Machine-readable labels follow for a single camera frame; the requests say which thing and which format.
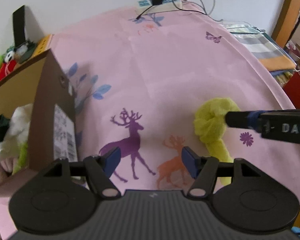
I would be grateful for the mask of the folded plaid blanket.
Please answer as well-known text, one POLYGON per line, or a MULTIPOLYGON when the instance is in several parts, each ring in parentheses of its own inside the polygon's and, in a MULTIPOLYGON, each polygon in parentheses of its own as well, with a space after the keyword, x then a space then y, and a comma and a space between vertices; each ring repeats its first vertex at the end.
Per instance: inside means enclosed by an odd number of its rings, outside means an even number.
POLYGON ((222 24, 269 71, 295 70, 293 59, 264 31, 250 24, 222 24))

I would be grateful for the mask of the red gift box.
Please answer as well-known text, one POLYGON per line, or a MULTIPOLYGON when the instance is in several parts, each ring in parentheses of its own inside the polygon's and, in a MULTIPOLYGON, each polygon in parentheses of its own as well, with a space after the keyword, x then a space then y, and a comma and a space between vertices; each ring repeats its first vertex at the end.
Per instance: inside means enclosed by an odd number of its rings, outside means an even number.
POLYGON ((300 72, 295 72, 283 90, 296 109, 300 109, 300 72))

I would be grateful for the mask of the pink printed bed sheet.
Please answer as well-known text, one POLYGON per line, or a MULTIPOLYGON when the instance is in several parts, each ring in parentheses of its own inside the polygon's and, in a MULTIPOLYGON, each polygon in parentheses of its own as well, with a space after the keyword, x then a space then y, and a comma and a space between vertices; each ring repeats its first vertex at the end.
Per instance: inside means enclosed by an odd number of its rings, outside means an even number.
MULTIPOLYGON (((111 179, 126 196, 122 207, 102 206, 102 214, 76 239, 176 239, 183 209, 162 210, 158 195, 187 190, 192 179, 181 164, 189 146, 207 149, 194 133, 194 114, 207 100, 231 98, 242 110, 292 108, 270 72, 222 26, 188 12, 168 12, 134 20, 120 9, 75 24, 50 43, 74 95, 70 120, 71 157, 96 155, 103 146, 134 139, 136 157, 124 157, 111 179)), ((0 197, 0 234, 16 227, 10 198, 0 197)))

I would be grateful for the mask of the red plush toy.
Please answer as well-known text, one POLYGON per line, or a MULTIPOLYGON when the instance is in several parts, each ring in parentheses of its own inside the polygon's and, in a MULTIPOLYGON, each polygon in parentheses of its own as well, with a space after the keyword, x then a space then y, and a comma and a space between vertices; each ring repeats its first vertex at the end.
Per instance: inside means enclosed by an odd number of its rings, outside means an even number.
POLYGON ((3 62, 0 68, 0 81, 14 71, 17 65, 16 60, 11 60, 8 63, 3 62))

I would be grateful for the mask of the black smartphone on stand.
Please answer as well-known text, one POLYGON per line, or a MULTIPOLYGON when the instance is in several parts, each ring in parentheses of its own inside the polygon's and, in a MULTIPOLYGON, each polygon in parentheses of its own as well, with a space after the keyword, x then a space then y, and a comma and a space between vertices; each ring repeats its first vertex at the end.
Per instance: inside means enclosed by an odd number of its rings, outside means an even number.
POLYGON ((15 57, 22 64, 32 56, 36 48, 36 43, 27 38, 24 5, 13 13, 12 25, 15 57))

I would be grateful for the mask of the yellow brown paper bag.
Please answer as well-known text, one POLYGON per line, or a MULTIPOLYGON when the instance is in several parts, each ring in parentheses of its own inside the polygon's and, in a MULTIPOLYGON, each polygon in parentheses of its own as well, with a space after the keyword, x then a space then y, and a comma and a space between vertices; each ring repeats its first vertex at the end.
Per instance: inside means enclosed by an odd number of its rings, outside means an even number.
POLYGON ((22 66, 25 62, 29 61, 30 59, 38 56, 39 54, 47 51, 50 48, 50 43, 53 38, 53 34, 46 35, 44 38, 42 38, 36 45, 35 49, 33 50, 33 53, 30 57, 28 57, 25 60, 20 60, 17 65, 16 69, 18 69, 20 66, 22 66))

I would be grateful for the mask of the white power strip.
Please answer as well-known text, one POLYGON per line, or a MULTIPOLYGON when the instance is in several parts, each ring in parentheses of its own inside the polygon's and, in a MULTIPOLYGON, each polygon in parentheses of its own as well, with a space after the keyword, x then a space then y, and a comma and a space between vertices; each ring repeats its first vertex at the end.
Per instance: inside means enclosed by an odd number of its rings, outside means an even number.
POLYGON ((161 5, 152 5, 150 0, 140 0, 137 1, 135 4, 134 10, 137 15, 143 13, 145 14, 153 14, 153 13, 160 13, 160 12, 168 12, 168 11, 175 11, 177 8, 174 4, 182 9, 183 5, 182 2, 179 0, 162 0, 161 5))

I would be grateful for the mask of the white fluffy cloth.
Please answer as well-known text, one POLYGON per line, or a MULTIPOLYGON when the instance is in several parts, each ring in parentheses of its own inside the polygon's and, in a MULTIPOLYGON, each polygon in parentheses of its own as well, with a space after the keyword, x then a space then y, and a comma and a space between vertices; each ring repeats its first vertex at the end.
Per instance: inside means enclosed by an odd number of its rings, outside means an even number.
POLYGON ((3 141, 0 142, 0 161, 19 156, 20 147, 27 142, 29 136, 32 109, 32 103, 15 109, 10 119, 10 126, 3 141))

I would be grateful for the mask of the wooden door frame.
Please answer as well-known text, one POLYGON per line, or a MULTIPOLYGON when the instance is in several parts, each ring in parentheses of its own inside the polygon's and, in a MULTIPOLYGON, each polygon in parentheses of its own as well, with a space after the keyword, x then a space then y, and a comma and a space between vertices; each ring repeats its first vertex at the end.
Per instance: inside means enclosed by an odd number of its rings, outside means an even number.
POLYGON ((284 0, 279 18, 271 38, 278 46, 284 48, 297 29, 300 18, 300 0, 284 0))

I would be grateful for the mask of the lime green knotted towel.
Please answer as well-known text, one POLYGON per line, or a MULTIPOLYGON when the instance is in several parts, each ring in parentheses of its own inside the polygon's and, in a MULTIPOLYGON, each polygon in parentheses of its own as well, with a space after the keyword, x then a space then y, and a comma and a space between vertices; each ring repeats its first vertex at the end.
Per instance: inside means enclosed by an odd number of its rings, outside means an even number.
POLYGON ((239 107, 230 98, 213 98, 202 104, 194 114, 195 135, 211 157, 224 163, 234 162, 222 139, 227 128, 225 115, 237 111, 239 107))

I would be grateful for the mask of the brown cardboard box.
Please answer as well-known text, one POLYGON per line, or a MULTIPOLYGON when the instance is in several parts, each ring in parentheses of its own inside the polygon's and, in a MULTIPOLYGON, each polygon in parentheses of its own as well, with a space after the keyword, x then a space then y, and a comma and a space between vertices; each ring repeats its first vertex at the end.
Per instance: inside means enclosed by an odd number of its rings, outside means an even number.
POLYGON ((41 169, 53 162, 55 106, 75 121, 74 95, 53 52, 47 50, 30 59, 0 81, 0 114, 12 116, 14 110, 33 104, 28 137, 27 167, 0 183, 0 197, 10 198, 41 169))

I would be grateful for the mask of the small panda plush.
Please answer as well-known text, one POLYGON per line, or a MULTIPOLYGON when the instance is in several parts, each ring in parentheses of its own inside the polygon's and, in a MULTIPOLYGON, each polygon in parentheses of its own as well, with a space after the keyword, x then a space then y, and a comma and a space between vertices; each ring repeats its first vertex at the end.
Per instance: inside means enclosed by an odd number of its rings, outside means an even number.
POLYGON ((19 46, 18 48, 16 48, 15 46, 11 46, 7 49, 3 62, 8 63, 12 60, 18 61, 27 52, 27 50, 28 47, 25 44, 19 46))

